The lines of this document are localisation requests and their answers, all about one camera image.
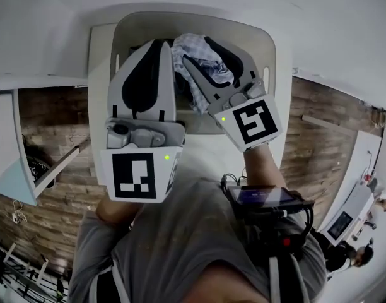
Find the white cloth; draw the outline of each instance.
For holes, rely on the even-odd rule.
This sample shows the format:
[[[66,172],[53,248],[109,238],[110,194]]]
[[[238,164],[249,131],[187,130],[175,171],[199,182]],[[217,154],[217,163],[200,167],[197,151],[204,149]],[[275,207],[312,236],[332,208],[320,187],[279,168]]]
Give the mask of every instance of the white cloth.
[[[175,39],[171,48],[174,70],[180,73],[190,85],[194,99],[192,108],[200,114],[207,111],[208,102],[183,65],[184,55],[194,58],[215,82],[233,83],[233,73],[226,68],[222,58],[210,48],[204,38],[203,35],[185,33]]]
[[[386,199],[386,189],[385,188],[382,190],[379,190],[379,192],[377,193],[376,199],[378,199],[379,201]]]

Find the person in background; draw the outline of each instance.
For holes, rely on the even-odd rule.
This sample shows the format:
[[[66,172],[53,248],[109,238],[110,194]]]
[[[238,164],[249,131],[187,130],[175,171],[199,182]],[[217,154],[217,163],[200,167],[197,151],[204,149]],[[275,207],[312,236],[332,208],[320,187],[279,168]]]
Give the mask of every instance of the person in background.
[[[384,187],[382,181],[374,177],[367,185],[375,198],[375,205],[383,208],[383,211],[386,212],[386,187]]]
[[[311,230],[311,234],[318,241],[325,256],[328,280],[332,278],[333,275],[352,266],[362,267],[368,264],[374,255],[374,250],[372,249],[373,239],[371,239],[366,246],[356,250],[346,241],[341,241],[336,247],[333,246],[324,235],[317,232],[314,228]]]
[[[386,212],[386,189],[384,188],[379,193],[374,193],[374,197],[375,205],[382,207],[383,211]]]
[[[62,302],[64,296],[64,286],[62,284],[62,278],[57,279],[57,303]]]

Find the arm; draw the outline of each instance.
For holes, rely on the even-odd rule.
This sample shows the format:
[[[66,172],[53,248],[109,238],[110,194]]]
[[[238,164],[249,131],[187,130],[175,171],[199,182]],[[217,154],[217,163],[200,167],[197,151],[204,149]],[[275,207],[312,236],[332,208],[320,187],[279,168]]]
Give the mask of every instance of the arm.
[[[260,145],[243,153],[248,185],[287,187],[274,162],[269,145]]]
[[[112,225],[130,225],[142,207],[142,203],[112,201],[107,195],[96,208],[97,217]]]
[[[69,284],[71,302],[87,302],[92,280],[111,264],[111,253],[129,231],[141,203],[114,202],[104,197],[96,213],[86,212],[78,230]]]

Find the cable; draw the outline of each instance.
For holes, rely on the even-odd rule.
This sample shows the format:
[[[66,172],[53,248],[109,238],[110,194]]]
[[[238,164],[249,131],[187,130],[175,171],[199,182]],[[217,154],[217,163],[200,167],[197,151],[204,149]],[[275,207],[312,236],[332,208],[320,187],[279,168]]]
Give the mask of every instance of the cable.
[[[6,216],[8,219],[12,220],[12,217],[8,216],[8,215],[6,214],[6,212],[4,212],[4,214],[5,214],[5,216]]]
[[[368,154],[370,154],[370,163],[369,163],[368,166],[363,170],[363,173],[361,174],[361,177],[360,177],[360,181],[361,181],[361,182],[363,181],[364,174],[365,174],[365,173],[368,173],[368,171],[369,171],[370,168],[371,168],[372,152],[370,152],[369,150],[367,150],[367,152],[368,152]]]
[[[307,226],[305,227],[304,231],[302,232],[302,236],[305,239],[307,235],[311,232],[312,225],[313,225],[313,210],[307,209]]]
[[[20,209],[16,209],[15,207],[15,202],[19,202],[19,204],[21,205],[21,208]],[[14,213],[18,216],[18,218],[22,219],[23,221],[27,222],[28,219],[26,219],[26,215],[22,212],[22,208],[23,208],[23,205],[20,201],[18,200],[14,200],[13,201],[13,206],[14,206]]]
[[[246,176],[241,175],[238,179],[238,185],[241,186],[241,179],[248,180]]]
[[[233,174],[231,174],[231,173],[227,173],[227,174],[225,174],[224,176],[229,176],[229,177],[231,177],[231,178],[235,181],[235,183],[239,186],[238,179],[237,179],[237,177],[236,177],[235,175],[233,175]]]

